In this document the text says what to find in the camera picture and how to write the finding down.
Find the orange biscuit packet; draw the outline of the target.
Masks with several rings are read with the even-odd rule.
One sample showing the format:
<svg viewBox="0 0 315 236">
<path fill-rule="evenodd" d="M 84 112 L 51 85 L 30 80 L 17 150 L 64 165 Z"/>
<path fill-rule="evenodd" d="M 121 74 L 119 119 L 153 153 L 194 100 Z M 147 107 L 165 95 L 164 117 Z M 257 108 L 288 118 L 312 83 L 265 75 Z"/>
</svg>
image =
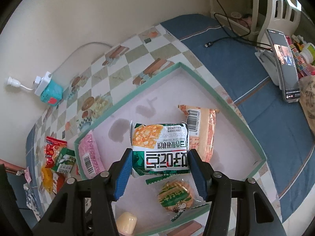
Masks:
<svg viewBox="0 0 315 236">
<path fill-rule="evenodd" d="M 195 149 L 201 160 L 210 163 L 214 149 L 214 134 L 218 109 L 178 105 L 186 116 L 190 149 Z"/>
</svg>

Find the white power strip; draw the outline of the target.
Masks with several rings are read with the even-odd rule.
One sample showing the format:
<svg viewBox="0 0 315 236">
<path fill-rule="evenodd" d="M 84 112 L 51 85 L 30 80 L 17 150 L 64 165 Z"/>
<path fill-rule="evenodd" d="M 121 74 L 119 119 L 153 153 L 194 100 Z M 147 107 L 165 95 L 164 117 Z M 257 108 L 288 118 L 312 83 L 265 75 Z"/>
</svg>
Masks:
<svg viewBox="0 0 315 236">
<path fill-rule="evenodd" d="M 33 82 L 33 89 L 34 94 L 37 96 L 41 96 L 43 91 L 46 89 L 46 87 L 51 82 L 51 73 L 47 71 L 43 77 L 36 76 L 34 82 Z"/>
</svg>

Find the patterned checkered tablecloth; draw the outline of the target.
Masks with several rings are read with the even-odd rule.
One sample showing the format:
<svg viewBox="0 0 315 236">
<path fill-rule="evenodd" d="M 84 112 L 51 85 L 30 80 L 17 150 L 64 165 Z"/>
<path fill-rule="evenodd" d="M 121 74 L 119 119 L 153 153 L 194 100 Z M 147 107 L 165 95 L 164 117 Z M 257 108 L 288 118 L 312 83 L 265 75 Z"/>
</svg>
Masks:
<svg viewBox="0 0 315 236">
<path fill-rule="evenodd" d="M 214 169 L 252 176 L 287 221 L 314 185 L 314 136 L 299 103 L 287 103 L 255 49 L 231 40 L 205 48 L 224 32 L 189 14 L 150 27 L 116 45 L 91 65 L 63 65 L 53 79 L 64 89 L 27 137 L 29 193 L 37 215 L 54 195 L 43 186 L 46 137 L 75 149 L 94 131 L 105 168 L 130 146 L 131 123 L 184 121 L 179 105 L 218 109 Z"/>
</svg>

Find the green white cracker packet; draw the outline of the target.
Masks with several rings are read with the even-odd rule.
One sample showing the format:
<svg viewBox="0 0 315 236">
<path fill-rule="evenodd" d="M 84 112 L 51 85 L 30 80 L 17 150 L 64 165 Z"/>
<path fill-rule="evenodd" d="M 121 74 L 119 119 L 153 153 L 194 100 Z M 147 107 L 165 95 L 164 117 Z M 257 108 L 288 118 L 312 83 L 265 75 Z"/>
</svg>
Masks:
<svg viewBox="0 0 315 236">
<path fill-rule="evenodd" d="M 188 167 L 189 131 L 185 122 L 177 124 L 131 123 L 132 175 L 177 175 Z"/>
</svg>

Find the pink snack bag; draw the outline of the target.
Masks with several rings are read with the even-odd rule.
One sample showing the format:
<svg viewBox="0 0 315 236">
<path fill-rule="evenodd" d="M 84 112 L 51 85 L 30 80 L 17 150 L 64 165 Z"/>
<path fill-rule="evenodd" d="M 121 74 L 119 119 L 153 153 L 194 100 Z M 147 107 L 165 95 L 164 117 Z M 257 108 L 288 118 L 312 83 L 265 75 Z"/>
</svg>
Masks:
<svg viewBox="0 0 315 236">
<path fill-rule="evenodd" d="M 92 179 L 105 171 L 92 130 L 79 142 L 79 157 L 87 179 Z"/>
</svg>

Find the crumpled blue white wrapper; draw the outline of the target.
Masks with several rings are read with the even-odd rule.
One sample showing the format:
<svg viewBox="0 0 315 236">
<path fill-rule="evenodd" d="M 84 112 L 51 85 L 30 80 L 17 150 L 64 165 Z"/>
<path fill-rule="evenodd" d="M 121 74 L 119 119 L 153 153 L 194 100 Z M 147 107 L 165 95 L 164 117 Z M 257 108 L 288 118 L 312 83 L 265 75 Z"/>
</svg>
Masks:
<svg viewBox="0 0 315 236">
<path fill-rule="evenodd" d="M 30 185 L 28 183 L 25 183 L 23 185 L 23 189 L 26 194 L 26 206 L 33 211 L 37 221 L 39 221 L 41 219 L 41 213 L 36 204 L 36 198 Z"/>
</svg>

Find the small pink sachet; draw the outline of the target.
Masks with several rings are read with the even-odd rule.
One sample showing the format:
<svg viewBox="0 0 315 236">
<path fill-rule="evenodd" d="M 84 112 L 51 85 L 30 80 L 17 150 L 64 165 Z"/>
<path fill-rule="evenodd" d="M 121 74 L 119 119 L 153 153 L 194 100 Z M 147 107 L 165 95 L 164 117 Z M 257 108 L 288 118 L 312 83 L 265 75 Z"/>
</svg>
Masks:
<svg viewBox="0 0 315 236">
<path fill-rule="evenodd" d="M 31 177 L 31 174 L 30 174 L 30 171 L 29 171 L 29 167 L 27 167 L 24 170 L 24 175 L 25 175 L 25 179 L 26 179 L 27 183 L 30 184 L 31 181 L 32 181 L 32 177 Z"/>
</svg>

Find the smartphone on stand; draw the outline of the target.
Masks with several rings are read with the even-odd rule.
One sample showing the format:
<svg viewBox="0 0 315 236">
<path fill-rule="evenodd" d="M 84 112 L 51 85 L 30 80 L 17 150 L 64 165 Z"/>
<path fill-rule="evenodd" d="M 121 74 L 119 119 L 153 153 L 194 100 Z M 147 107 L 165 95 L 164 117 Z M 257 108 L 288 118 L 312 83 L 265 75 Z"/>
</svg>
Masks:
<svg viewBox="0 0 315 236">
<path fill-rule="evenodd" d="M 285 34 L 278 30 L 266 29 L 265 34 L 271 50 L 255 53 L 274 85 L 282 91 L 287 103 L 298 102 L 301 94 L 293 54 Z"/>
</svg>

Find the red foil snack bag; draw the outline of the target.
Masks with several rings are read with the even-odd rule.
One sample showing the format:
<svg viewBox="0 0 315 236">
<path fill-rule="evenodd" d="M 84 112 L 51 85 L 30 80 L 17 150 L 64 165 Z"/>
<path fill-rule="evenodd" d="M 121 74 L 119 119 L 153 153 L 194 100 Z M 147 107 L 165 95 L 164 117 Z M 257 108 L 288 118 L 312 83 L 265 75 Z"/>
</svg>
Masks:
<svg viewBox="0 0 315 236">
<path fill-rule="evenodd" d="M 46 137 L 44 154 L 46 158 L 45 168 L 52 168 L 58 158 L 60 151 L 67 147 L 67 141 L 59 140 L 50 136 Z"/>
</svg>

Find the teal cube toy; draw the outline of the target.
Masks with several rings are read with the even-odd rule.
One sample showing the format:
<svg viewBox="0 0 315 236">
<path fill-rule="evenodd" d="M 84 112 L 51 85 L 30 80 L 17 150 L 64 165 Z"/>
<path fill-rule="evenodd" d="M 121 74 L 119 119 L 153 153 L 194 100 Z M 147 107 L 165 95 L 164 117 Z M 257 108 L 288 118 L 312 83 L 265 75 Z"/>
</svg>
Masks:
<svg viewBox="0 0 315 236">
<path fill-rule="evenodd" d="M 61 101 L 63 92 L 62 86 L 51 80 L 41 93 L 40 100 L 54 107 Z"/>
</svg>

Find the round cookie clear packet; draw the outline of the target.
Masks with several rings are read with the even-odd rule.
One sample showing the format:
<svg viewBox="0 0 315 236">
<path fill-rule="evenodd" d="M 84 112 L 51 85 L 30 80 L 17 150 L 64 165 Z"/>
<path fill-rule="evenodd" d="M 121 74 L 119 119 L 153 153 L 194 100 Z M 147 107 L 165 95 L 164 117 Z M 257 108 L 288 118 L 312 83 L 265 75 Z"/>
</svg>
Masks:
<svg viewBox="0 0 315 236">
<path fill-rule="evenodd" d="M 159 175 L 146 180 L 159 206 L 172 222 L 193 210 L 207 206 L 199 196 L 191 174 Z"/>
</svg>

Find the yellow soft bread bag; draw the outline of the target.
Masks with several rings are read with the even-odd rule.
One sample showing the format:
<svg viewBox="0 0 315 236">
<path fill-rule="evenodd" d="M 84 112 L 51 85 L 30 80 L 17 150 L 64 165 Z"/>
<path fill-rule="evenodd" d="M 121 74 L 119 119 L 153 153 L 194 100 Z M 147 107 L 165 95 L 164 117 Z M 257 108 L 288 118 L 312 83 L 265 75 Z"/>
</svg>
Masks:
<svg viewBox="0 0 315 236">
<path fill-rule="evenodd" d="M 41 178 L 43 188 L 45 188 L 49 193 L 53 190 L 53 173 L 50 168 L 46 168 L 45 166 L 41 167 Z"/>
</svg>

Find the green mung biscuit pack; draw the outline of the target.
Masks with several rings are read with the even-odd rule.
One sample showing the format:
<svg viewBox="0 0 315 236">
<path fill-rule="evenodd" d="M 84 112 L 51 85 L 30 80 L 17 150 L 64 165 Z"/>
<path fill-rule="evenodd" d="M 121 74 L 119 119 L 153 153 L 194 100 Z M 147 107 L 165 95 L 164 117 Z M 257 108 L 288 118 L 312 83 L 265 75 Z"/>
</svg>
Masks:
<svg viewBox="0 0 315 236">
<path fill-rule="evenodd" d="M 54 166 L 51 168 L 54 172 L 68 174 L 71 172 L 76 162 L 75 152 L 63 147 L 55 160 Z"/>
</svg>

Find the red white snack box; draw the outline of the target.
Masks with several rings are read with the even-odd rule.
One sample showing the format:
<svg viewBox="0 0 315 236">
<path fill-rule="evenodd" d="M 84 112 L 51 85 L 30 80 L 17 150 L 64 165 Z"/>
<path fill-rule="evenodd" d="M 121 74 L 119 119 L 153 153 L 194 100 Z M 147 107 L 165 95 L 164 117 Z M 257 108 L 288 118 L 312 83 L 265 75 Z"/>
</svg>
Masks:
<svg viewBox="0 0 315 236">
<path fill-rule="evenodd" d="M 64 175 L 60 173 L 54 172 L 52 182 L 53 182 L 53 193 L 56 195 L 60 191 L 62 186 L 64 185 L 65 177 Z"/>
</svg>

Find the cream jelly cup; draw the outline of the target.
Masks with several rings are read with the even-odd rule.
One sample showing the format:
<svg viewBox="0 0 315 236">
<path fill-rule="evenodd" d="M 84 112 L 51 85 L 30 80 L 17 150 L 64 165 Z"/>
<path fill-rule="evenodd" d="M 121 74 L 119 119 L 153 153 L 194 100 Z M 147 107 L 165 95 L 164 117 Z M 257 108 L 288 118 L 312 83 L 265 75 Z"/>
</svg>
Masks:
<svg viewBox="0 0 315 236">
<path fill-rule="evenodd" d="M 136 227 L 138 218 L 129 212 L 124 212 L 116 220 L 118 232 L 123 235 L 132 235 Z"/>
</svg>

